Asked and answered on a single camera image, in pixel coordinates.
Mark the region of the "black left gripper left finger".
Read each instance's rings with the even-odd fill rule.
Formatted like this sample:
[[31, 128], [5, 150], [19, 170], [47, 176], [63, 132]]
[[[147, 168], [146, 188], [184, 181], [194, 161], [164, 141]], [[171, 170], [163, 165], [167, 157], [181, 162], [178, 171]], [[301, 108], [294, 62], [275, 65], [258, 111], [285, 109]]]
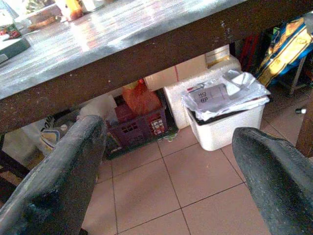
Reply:
[[75, 122], [0, 209], [0, 235], [81, 235], [105, 145], [101, 117]]

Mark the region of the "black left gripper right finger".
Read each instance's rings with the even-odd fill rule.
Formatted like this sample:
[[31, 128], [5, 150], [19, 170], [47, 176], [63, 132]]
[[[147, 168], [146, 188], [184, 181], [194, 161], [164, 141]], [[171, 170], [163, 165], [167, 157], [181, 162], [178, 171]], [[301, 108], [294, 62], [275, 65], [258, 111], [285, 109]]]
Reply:
[[235, 129], [232, 149], [271, 235], [313, 235], [313, 162], [251, 127]]

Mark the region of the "white yellow patterned bag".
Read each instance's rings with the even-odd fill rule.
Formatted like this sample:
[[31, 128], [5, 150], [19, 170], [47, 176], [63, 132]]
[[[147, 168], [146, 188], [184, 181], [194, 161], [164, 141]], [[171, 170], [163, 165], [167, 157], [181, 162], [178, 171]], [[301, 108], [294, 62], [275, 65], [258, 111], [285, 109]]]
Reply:
[[39, 141], [43, 147], [43, 152], [49, 154], [61, 139], [61, 130], [54, 127], [55, 118], [51, 115], [44, 119], [43, 126], [40, 128]]

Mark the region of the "white plastic trash bin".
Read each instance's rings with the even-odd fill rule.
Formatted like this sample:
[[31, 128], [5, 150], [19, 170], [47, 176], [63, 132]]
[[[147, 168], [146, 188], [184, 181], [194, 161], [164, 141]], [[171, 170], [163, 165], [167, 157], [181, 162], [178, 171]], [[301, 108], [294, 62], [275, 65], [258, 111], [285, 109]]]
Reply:
[[[199, 110], [191, 93], [207, 87], [225, 84], [230, 101], [215, 112]], [[229, 70], [188, 88], [181, 96], [193, 134], [206, 151], [215, 151], [232, 143], [238, 127], [259, 128], [270, 91], [248, 72]]]

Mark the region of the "purple plastic crate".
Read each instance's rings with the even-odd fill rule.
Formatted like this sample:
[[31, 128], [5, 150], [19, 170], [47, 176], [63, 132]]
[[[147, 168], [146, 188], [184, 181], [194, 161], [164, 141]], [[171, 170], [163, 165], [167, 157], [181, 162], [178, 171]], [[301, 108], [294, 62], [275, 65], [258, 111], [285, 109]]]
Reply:
[[105, 157], [108, 160], [164, 136], [168, 132], [166, 106], [136, 116], [126, 103], [115, 108], [118, 123], [109, 125]]

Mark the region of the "grey metal rack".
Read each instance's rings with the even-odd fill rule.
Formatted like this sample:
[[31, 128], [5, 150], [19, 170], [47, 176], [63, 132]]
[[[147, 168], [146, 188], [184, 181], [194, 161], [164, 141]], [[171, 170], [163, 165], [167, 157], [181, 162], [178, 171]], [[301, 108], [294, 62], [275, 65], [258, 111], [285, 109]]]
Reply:
[[287, 95], [291, 96], [295, 91], [313, 87], [313, 54], [303, 57], [299, 65], [292, 68], [278, 80], [279, 84], [287, 89]]

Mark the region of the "printed white paper sheet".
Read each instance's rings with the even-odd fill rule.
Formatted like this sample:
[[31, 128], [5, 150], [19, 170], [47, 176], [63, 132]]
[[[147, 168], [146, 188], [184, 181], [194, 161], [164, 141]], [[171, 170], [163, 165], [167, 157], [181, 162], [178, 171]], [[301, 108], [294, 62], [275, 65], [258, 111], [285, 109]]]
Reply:
[[209, 110], [211, 112], [217, 111], [230, 101], [225, 84], [201, 88], [190, 95], [199, 110]]

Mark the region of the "orange plastic bag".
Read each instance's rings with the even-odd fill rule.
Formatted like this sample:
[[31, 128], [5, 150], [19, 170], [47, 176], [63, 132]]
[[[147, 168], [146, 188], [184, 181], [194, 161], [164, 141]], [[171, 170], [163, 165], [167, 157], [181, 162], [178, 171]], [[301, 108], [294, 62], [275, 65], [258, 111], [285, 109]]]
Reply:
[[143, 79], [123, 86], [122, 96], [131, 111], [136, 115], [144, 115], [162, 106], [156, 93], [147, 88]]

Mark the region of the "white foam box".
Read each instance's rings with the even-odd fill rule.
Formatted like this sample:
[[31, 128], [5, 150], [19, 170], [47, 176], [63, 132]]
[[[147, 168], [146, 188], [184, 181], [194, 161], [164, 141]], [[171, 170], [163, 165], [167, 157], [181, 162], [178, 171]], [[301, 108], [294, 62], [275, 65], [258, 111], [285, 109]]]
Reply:
[[178, 129], [183, 129], [189, 126], [187, 112], [181, 102], [181, 95], [187, 91], [188, 88], [191, 88], [199, 83], [212, 80], [214, 78], [221, 78], [223, 74], [229, 70], [241, 70], [239, 60], [233, 56], [231, 56], [228, 60], [224, 60], [213, 65], [203, 72], [192, 75], [176, 82], [175, 84], [165, 86], [163, 88], [167, 104]]

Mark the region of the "blue yellow printed bag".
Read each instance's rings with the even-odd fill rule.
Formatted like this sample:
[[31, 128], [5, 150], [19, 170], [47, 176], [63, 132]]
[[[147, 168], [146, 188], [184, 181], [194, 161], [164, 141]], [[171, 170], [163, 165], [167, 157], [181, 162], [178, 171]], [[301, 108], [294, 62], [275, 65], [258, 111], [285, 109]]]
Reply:
[[313, 32], [304, 17], [283, 24], [273, 35], [256, 78], [267, 87], [271, 81], [299, 65], [302, 58], [313, 50]]

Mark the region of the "green cutting board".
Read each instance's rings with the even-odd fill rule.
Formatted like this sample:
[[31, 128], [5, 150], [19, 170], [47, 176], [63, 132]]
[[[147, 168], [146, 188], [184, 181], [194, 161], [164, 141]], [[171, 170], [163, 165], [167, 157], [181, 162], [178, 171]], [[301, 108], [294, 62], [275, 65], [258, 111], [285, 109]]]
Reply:
[[30, 48], [26, 38], [9, 39], [0, 42], [0, 61], [8, 60]]

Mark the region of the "white yellow carton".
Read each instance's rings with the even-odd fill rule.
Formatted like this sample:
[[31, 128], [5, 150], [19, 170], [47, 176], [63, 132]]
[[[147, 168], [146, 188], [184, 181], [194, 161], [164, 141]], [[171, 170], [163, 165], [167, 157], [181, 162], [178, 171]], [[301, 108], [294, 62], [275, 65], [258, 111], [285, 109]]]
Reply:
[[219, 47], [205, 54], [206, 65], [209, 68], [214, 64], [229, 59], [229, 57], [230, 57], [229, 45]]

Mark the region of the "pale cardboard box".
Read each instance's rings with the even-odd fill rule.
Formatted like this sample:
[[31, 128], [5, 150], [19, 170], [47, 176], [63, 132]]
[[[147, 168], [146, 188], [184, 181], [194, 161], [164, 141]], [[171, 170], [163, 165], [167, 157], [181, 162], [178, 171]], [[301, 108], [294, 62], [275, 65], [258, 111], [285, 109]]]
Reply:
[[170, 86], [190, 76], [206, 70], [205, 55], [200, 55], [165, 70], [159, 71], [144, 78], [149, 90], [155, 91]]

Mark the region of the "dark wooden table grey top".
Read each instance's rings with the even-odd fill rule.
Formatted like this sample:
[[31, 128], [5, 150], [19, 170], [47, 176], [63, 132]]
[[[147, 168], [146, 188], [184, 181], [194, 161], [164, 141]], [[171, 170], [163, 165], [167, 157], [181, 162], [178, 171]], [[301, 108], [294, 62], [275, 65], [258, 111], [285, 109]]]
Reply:
[[118, 0], [0, 64], [0, 134], [313, 11], [313, 0]]

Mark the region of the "orange bottle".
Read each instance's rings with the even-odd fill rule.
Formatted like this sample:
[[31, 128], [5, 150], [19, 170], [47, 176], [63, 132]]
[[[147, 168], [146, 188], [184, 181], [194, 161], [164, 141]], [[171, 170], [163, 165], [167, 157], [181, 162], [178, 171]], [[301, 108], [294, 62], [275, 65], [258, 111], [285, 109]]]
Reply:
[[73, 21], [83, 16], [83, 9], [79, 0], [65, 0], [65, 16], [68, 21]]

